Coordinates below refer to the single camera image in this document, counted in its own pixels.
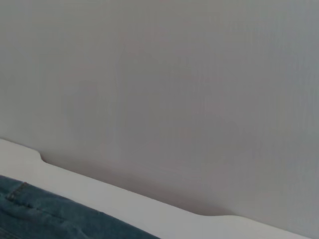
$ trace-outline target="textured wall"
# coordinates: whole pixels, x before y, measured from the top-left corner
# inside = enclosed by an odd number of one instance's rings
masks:
[[[0,136],[205,215],[319,239],[317,0],[2,0]]]

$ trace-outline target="jeans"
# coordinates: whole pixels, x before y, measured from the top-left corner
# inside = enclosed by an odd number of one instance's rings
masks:
[[[67,198],[0,176],[0,239],[156,238]]]

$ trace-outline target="denim seam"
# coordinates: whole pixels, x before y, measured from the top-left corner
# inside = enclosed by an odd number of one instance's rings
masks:
[[[5,229],[0,228],[0,237],[5,239],[20,239],[19,237],[7,232]]]
[[[10,194],[8,194],[6,196],[6,199],[8,199],[9,201],[13,201],[26,186],[28,186],[27,183],[22,183],[17,189],[13,190]]]
[[[17,206],[26,207],[26,208],[29,208],[29,209],[34,209],[34,210],[39,211],[40,213],[47,214],[47,215],[49,215],[49,216],[55,218],[56,220],[59,220],[61,223],[67,222],[67,223],[69,223],[69,224],[70,224],[73,228],[75,228],[75,229],[78,228],[78,226],[77,226],[76,224],[74,224],[73,222],[69,221],[68,219],[59,217],[59,216],[54,215],[54,214],[52,214],[52,213],[49,213],[49,212],[47,212],[47,211],[45,211],[45,210],[43,210],[43,209],[33,207],[33,206],[30,205],[30,204],[23,204],[23,203],[18,203],[18,202],[16,202],[16,201],[14,200],[14,197],[16,197],[16,196],[21,192],[22,188],[24,188],[24,187],[25,187],[25,186],[18,188],[18,189],[19,189],[19,192],[16,193],[13,197],[7,198],[7,200],[9,200],[10,202],[16,204]]]

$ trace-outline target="stitching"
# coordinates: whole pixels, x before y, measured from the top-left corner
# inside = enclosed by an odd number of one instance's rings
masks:
[[[37,211],[40,211],[40,212],[42,212],[42,213],[46,213],[46,214],[48,214],[48,215],[50,215],[50,216],[52,216],[52,217],[54,217],[54,218],[57,218],[57,219],[59,219],[60,221],[68,221],[68,220],[66,220],[66,219],[64,219],[64,218],[62,218],[62,217],[59,217],[59,216],[57,216],[57,215],[54,215],[54,214],[52,214],[52,213],[49,213],[49,212],[47,212],[47,211],[45,211],[45,210],[43,210],[43,209],[40,209],[40,208],[35,208],[35,207],[33,207],[33,206],[31,206],[30,204],[22,204],[22,203],[18,203],[18,202],[13,202],[14,204],[16,204],[16,205],[18,205],[18,206],[22,206],[22,207],[26,207],[26,208],[30,208],[30,209],[35,209],[35,210],[37,210]]]
[[[6,196],[6,199],[8,199],[9,201],[13,201],[26,186],[28,186],[27,183],[22,183],[17,189],[15,189],[12,193]]]
[[[5,229],[0,228],[0,236],[5,239],[19,239],[19,237],[7,232]]]

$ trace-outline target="blue jeans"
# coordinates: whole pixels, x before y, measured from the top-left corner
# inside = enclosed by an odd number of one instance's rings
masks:
[[[0,176],[0,239],[156,238],[67,198]]]

